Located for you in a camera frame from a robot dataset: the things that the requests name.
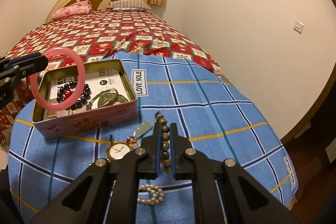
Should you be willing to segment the pink jade bangle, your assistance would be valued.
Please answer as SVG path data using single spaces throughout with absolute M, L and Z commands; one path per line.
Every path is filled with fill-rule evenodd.
M 42 108 L 52 111 L 61 111 L 70 108 L 78 100 L 82 91 L 84 90 L 86 73 L 83 61 L 81 60 L 80 56 L 70 48 L 52 48 L 45 51 L 43 55 L 45 55 L 45 57 L 48 59 L 54 55 L 64 55 L 70 57 L 77 66 L 78 82 L 76 89 L 70 98 L 60 103 L 50 103 L 41 96 L 39 87 L 37 85 L 38 73 L 35 73 L 31 76 L 31 91 L 36 100 L 36 103 L 39 104 Z

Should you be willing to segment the red cord dark pendant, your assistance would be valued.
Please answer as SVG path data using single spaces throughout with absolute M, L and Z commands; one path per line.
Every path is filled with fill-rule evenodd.
M 72 94 L 74 93 L 74 90 L 71 90 L 71 89 L 66 89 L 64 92 L 63 92 L 63 100 L 67 100 L 68 98 L 70 98 L 72 96 Z

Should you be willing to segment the silver metal bangle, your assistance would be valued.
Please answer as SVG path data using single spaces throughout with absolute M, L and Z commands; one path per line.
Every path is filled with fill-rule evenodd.
M 129 100 L 125 96 L 121 95 L 117 89 L 112 88 L 101 91 L 94 96 L 88 103 L 87 109 L 102 108 L 126 102 L 129 102 Z

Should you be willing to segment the gold wrist watch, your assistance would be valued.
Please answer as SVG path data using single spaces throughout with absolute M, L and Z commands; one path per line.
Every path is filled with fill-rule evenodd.
M 105 157 L 109 161 L 121 160 L 126 154 L 133 151 L 131 136 L 128 136 L 125 141 L 115 141 L 113 135 L 109 136 L 109 146 L 105 150 Z

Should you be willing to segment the red patterned bed sheet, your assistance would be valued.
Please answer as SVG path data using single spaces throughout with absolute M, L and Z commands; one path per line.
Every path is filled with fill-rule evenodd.
M 189 65 L 205 73 L 209 83 L 221 76 L 219 64 L 200 46 L 149 12 L 98 10 L 43 24 L 26 34 L 6 57 L 43 53 L 53 47 L 74 50 L 85 63 L 114 57 L 133 68 L 146 70 L 149 91 L 146 105 L 171 105 L 169 86 L 177 88 L 182 104 L 195 87 L 184 73 Z

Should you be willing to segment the white card in tin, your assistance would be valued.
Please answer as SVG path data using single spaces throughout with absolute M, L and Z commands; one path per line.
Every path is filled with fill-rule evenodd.
M 63 102 L 63 92 L 66 89 L 75 90 L 77 82 L 76 76 L 63 77 L 51 81 L 47 97 L 48 101 L 51 103 Z M 84 90 L 78 100 L 69 109 L 72 111 L 87 109 L 88 103 L 94 96 L 101 91 L 112 88 L 117 89 L 121 95 L 125 96 L 129 100 L 119 71 L 112 69 L 109 71 L 89 73 L 86 75 Z

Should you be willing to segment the blue plaid towel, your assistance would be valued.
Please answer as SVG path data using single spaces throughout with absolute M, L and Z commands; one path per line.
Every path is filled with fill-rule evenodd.
M 124 141 L 139 122 L 162 113 L 178 133 L 210 159 L 236 159 L 283 205 L 291 207 L 298 182 L 293 163 L 257 107 L 234 86 L 188 60 L 118 52 L 127 75 L 137 76 L 135 121 L 46 140 L 33 126 L 34 103 L 18 114 L 9 148 L 9 183 L 24 223 L 88 165 L 105 156 L 110 139 Z

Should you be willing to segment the light green jade pendant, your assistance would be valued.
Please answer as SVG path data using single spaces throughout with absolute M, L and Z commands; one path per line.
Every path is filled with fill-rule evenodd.
M 152 128 L 153 128 L 153 125 L 151 121 L 145 120 L 137 126 L 137 128 L 134 130 L 131 137 L 134 139 L 139 139 L 140 137 L 145 135 L 148 131 L 150 131 Z

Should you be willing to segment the pink floral pillow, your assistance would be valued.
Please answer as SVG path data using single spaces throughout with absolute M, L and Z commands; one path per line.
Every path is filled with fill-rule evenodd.
M 59 20 L 68 18 L 73 15 L 85 15 L 92 11 L 92 4 L 90 1 L 80 1 L 72 5 L 58 9 L 52 15 L 52 20 Z

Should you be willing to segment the pink metal tin box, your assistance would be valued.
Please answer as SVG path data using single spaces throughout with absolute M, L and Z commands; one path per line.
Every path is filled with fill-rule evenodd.
M 101 60 L 84 65 L 86 75 L 94 72 L 117 70 L 129 97 L 129 102 L 93 110 L 52 111 L 34 103 L 32 122 L 46 138 L 58 138 L 101 127 L 132 121 L 137 118 L 137 96 L 126 72 L 126 66 L 119 59 Z

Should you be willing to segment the striped grey pillow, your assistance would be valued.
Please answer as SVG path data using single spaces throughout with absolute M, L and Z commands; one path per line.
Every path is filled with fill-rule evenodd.
M 151 13 L 151 7 L 144 1 L 119 0 L 110 2 L 108 9 L 113 11 L 144 11 Z

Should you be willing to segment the white wall switch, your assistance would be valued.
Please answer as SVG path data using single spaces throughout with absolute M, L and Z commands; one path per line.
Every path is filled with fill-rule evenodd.
M 295 21 L 293 29 L 298 32 L 299 34 L 302 34 L 304 28 L 304 24 L 298 20 Z

